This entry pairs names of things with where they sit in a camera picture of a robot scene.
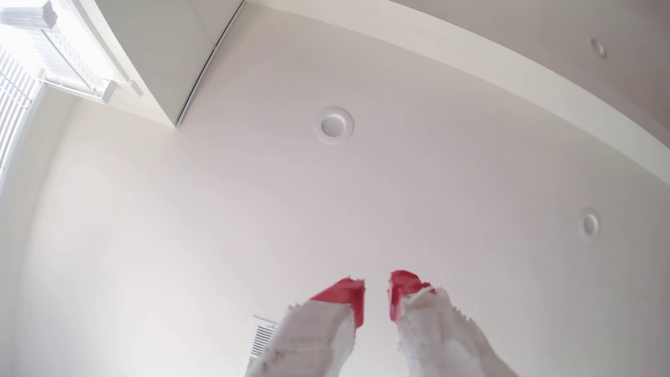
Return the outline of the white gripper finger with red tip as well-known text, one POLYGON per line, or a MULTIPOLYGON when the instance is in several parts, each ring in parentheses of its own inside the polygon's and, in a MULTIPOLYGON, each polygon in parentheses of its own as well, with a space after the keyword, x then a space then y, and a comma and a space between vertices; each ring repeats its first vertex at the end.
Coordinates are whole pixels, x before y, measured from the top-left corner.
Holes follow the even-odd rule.
POLYGON ((249 376, 338 376, 364 323, 365 282, 341 279, 291 306, 249 376))
POLYGON ((517 376, 444 288, 406 270, 391 272, 389 311, 410 376, 517 376))

